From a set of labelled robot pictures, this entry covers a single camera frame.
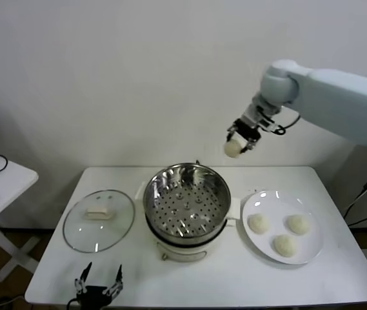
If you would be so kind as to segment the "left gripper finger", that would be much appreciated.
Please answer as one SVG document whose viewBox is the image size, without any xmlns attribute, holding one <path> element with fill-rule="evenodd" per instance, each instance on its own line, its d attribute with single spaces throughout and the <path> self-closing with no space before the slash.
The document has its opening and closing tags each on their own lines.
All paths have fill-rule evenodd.
<svg viewBox="0 0 367 310">
<path fill-rule="evenodd" d="M 90 262 L 87 267 L 83 270 L 79 278 L 75 279 L 75 289 L 77 294 L 85 294 L 87 292 L 86 279 L 91 270 L 92 262 Z"/>
<path fill-rule="evenodd" d="M 103 291 L 103 294 L 106 296 L 118 296 L 122 290 L 123 290 L 123 270 L 122 265 L 120 265 L 115 278 L 115 283 L 112 286 L 107 287 Z"/>
</svg>

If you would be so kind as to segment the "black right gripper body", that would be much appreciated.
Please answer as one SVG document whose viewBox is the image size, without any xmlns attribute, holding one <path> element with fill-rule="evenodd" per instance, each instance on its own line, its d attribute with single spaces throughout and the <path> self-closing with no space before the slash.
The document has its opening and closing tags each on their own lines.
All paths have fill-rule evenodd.
<svg viewBox="0 0 367 310">
<path fill-rule="evenodd" d="M 236 133 L 243 137 L 246 141 L 259 141 L 261 138 L 260 132 L 255 128 L 247 125 L 240 118 L 233 123 Z"/>
</svg>

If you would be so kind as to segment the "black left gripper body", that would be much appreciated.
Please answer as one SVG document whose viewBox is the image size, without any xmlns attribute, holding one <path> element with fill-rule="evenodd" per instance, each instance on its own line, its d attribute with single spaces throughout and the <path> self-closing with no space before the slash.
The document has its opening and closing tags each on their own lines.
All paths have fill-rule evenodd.
<svg viewBox="0 0 367 310">
<path fill-rule="evenodd" d="M 77 303 L 81 307 L 106 307 L 112 302 L 107 292 L 107 287 L 87 285 L 86 292 L 77 294 Z"/>
</svg>

